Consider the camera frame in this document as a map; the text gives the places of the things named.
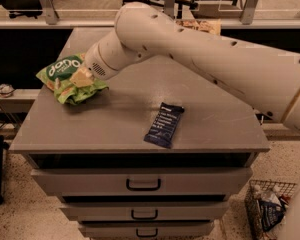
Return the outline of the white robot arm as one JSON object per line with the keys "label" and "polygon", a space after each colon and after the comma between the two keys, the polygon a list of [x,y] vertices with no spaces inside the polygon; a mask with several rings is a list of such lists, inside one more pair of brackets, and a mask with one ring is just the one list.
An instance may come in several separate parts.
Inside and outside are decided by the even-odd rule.
{"label": "white robot arm", "polygon": [[120,8],[114,29],[81,68],[100,80],[162,55],[300,134],[300,54],[185,28],[140,2]]}

